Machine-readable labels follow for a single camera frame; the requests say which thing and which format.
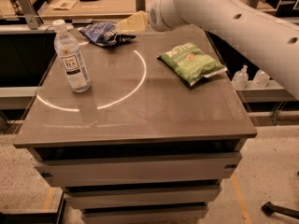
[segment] floor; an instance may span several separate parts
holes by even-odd
[[[206,217],[159,224],[299,223],[281,214],[267,217],[261,210],[267,202],[299,210],[299,119],[292,117],[280,115],[274,126],[268,117],[253,116],[258,135],[242,148],[242,161],[231,178],[222,181],[222,191],[208,205]],[[0,135],[0,212],[55,212],[61,190],[41,178],[30,153],[14,148],[14,138],[15,134]],[[63,223],[83,224],[80,212],[66,206]]]

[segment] small plastic bottle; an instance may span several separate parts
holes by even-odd
[[[240,71],[235,72],[235,75],[232,79],[234,89],[237,91],[243,90],[248,80],[249,74],[247,73],[247,66],[244,64]]]
[[[253,84],[257,87],[263,88],[268,84],[270,76],[263,70],[258,70],[253,79]]]
[[[75,37],[68,31],[64,20],[53,22],[56,36],[54,47],[65,70],[65,74],[73,92],[81,93],[91,86],[80,46]]]

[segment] white robotic arm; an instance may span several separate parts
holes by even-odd
[[[194,24],[217,35],[299,100],[299,26],[239,0],[154,0],[149,24],[159,32]]]

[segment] white bottle cap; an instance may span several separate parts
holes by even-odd
[[[64,20],[56,20],[52,23],[52,25],[54,26],[55,31],[67,30],[67,26]]]

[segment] crumpled bag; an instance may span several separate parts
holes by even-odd
[[[110,22],[90,24],[79,31],[100,47],[120,45],[135,38],[135,35],[118,34],[116,24]]]

